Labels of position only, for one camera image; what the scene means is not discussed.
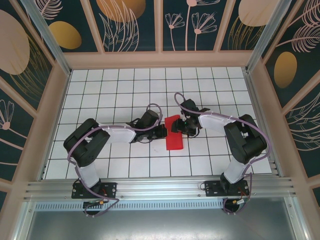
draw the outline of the robotic arm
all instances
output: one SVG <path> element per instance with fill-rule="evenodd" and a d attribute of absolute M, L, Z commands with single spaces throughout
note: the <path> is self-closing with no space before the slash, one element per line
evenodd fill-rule
<path fill-rule="evenodd" d="M 226 135 L 232 159 L 220 176 L 219 188 L 223 189 L 223 196 L 238 196 L 239 187 L 243 187 L 244 182 L 247 183 L 244 180 L 244 175 L 250 166 L 250 160 L 259 156 L 267 148 L 264 136 L 255 129 L 257 126 L 254 120 L 247 114 L 240 117 L 238 121 L 221 114 L 210 114 L 206 112 L 209 110 L 208 108 L 199 110 L 191 99 L 184 100 L 180 107 L 185 120 L 177 119 L 172 124 L 172 132 L 196 136 L 197 130 L 205 128 Z M 165 138 L 168 134 L 167 129 L 163 124 L 157 124 L 160 121 L 158 114 L 149 109 L 141 118 L 127 123 L 129 125 L 127 127 L 113 125 L 101 127 L 92 118 L 87 119 L 78 127 L 64 141 L 63 146 L 74 158 L 73 163 L 76 163 L 77 173 L 86 189 L 89 188 L 91 193 L 99 194 L 99 196 L 102 194 L 102 183 L 95 169 L 94 161 L 105 144 L 132 144 L 145 138 L 149 141 Z"/>
<path fill-rule="evenodd" d="M 186 120 L 176 120 L 172 125 L 172 132 L 194 136 L 197 128 L 204 128 L 226 135 L 232 158 L 227 169 L 220 176 L 220 186 L 227 195 L 237 193 L 239 184 L 250 166 L 250 160 L 258 157 L 267 148 L 265 138 L 251 126 L 232 120 L 231 117 L 200 114 L 208 109 L 199 110 L 191 99 L 185 100 L 181 107 L 181 113 Z M 239 119 L 257 127 L 253 118 L 248 114 Z"/>

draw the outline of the flower illustration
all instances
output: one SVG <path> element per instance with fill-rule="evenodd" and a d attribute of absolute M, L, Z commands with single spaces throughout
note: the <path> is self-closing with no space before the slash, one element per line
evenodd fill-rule
<path fill-rule="evenodd" d="M 26 136 L 23 136 L 22 134 L 12 130 L 10 128 L 10 125 L 11 125 L 11 120 L 12 120 L 12 116 L 14 114 L 14 110 L 15 110 L 15 105 L 11 102 L 11 101 L 8 101 L 8 104 L 6 105 L 6 102 L 1 99 L 0 100 L 0 129 L 2 130 L 10 130 L 11 132 L 19 135 L 20 137 L 23 137 L 23 138 L 27 138 Z M 15 145 L 9 141 L 6 141 L 2 138 L 0 138 L 0 142 L 4 143 L 4 144 L 7 144 L 11 147 L 14 147 L 16 149 L 19 149 L 19 150 L 23 150 L 24 148 L 21 147 L 21 146 L 18 146 L 18 145 Z M 13 165 L 13 166 L 17 166 L 18 164 L 17 163 L 9 163 L 9 162 L 2 162 L 0 161 L 0 164 L 2 165 Z"/>
<path fill-rule="evenodd" d="M 175 51 L 176 49 L 175 49 L 174 39 L 172 36 L 172 29 L 177 29 L 177 28 L 183 27 L 185 25 L 185 22 L 182 21 L 183 18 L 181 16 L 181 13 L 179 13 L 179 14 L 174 13 L 174 14 L 172 14 L 172 16 L 170 13 L 168 13 L 165 15 L 165 20 L 170 28 L 172 47 L 173 47 L 173 51 Z"/>
<path fill-rule="evenodd" d="M 195 6 L 205 6 L 205 5 L 218 4 L 219 2 L 220 2 L 220 0 L 186 0 L 186 4 L 188 4 L 188 12 L 186 14 L 185 42 L 184 42 L 186 51 L 188 51 L 188 25 L 189 25 L 190 8 L 195 7 Z"/>
<path fill-rule="evenodd" d="M 15 105 L 12 102 L 8 101 L 6 106 L 5 101 L 3 99 L 0 100 L 0 129 L 10 129 L 10 122 L 14 114 L 14 109 Z"/>
<path fill-rule="evenodd" d="M 186 3 L 190 7 L 195 7 L 197 5 L 212 5 L 219 3 L 220 0 L 186 0 Z"/>
<path fill-rule="evenodd" d="M 199 18 L 199 13 L 192 14 L 192 25 L 195 33 L 194 50 L 197 50 L 197 37 L 199 34 L 207 34 L 217 30 L 217 25 L 214 25 L 216 20 L 214 18 L 214 13 L 202 14 Z"/>

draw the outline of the black mounting bracket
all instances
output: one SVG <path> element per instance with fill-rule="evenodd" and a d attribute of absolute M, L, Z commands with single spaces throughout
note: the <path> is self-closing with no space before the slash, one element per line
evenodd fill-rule
<path fill-rule="evenodd" d="M 247 196 L 249 195 L 248 182 L 240 180 L 236 183 L 234 188 L 230 189 L 228 193 L 223 189 L 220 180 L 205 181 L 204 189 L 206 197 L 227 197 L 227 196 L 241 196 L 241 191 Z"/>
<path fill-rule="evenodd" d="M 95 195 L 91 194 L 86 190 L 82 183 L 74 183 L 72 185 L 72 199 L 98 199 Z M 108 198 L 115 198 L 117 193 L 116 182 L 102 182 L 97 194 Z"/>

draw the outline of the white grid mat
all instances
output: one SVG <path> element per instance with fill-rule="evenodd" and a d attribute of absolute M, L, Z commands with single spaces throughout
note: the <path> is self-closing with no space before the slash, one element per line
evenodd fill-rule
<path fill-rule="evenodd" d="M 240 67 L 74 70 L 43 178 L 77 178 L 63 142 L 86 119 L 123 125 L 142 117 L 149 103 L 161 106 L 164 119 L 180 114 L 176 92 L 200 109 L 256 118 Z M 165 139 L 106 144 L 94 163 L 100 178 L 137 178 L 220 175 L 230 162 L 226 137 L 210 129 L 201 129 L 196 138 L 184 137 L 183 147 L 167 151 Z M 268 159 L 248 171 L 271 173 Z"/>

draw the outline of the floral wall print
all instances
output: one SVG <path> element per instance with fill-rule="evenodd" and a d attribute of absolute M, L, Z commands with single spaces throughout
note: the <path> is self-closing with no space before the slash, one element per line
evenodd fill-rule
<path fill-rule="evenodd" d="M 226 1 L 164 0 L 163 50 L 212 51 Z"/>
<path fill-rule="evenodd" d="M 253 50 L 279 0 L 236 0 L 221 50 Z"/>
<path fill-rule="evenodd" d="M 284 107 L 320 70 L 320 0 L 303 2 L 265 66 Z"/>
<path fill-rule="evenodd" d="M 0 19 L 0 77 L 37 109 L 52 65 L 8 0 Z"/>
<path fill-rule="evenodd" d="M 34 3 L 64 53 L 97 52 L 79 0 L 34 0 Z"/>
<path fill-rule="evenodd" d="M 91 0 L 106 52 L 155 51 L 153 0 Z"/>
<path fill-rule="evenodd" d="M 7 193 L 5 191 L 0 191 L 0 213 L 1 213 L 1 209 L 5 203 L 5 199 L 6 199 Z"/>
<path fill-rule="evenodd" d="M 308 178 L 320 174 L 320 84 L 286 116 Z"/>
<path fill-rule="evenodd" d="M 33 117 L 0 90 L 0 178 L 11 181 L 24 150 Z"/>

